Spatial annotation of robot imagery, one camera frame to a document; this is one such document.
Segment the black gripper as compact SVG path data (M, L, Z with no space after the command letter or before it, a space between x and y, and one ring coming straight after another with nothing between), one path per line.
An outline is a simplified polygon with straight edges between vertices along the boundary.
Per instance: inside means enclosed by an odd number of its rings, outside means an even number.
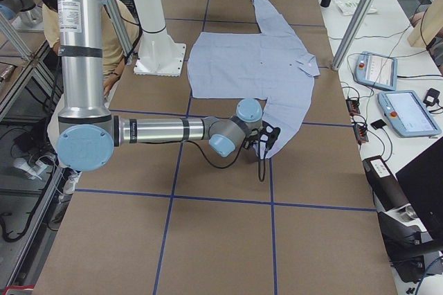
M281 129L279 127L274 127L263 121L260 129L252 129L251 133L244 139L243 148L249 149L254 143L257 143L260 147L263 143L264 151L268 152L278 140L280 133Z

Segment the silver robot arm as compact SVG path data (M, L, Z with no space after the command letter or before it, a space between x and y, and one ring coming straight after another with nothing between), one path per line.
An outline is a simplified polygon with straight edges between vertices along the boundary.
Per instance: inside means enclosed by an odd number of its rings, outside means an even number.
M141 8L136 66L122 76L109 104L102 88L102 8L110 0L58 0L64 106L58 113L59 160L80 172L106 164L124 144L207 141L222 157L259 141L263 110L242 98L229 118L187 119L190 90L181 70L186 45L169 35L161 0L134 0Z

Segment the black monitor on arm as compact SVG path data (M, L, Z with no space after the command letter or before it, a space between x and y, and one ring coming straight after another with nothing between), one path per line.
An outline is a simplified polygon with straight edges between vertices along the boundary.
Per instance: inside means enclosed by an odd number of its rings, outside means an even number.
M442 139L396 174L406 198L432 238L442 238Z

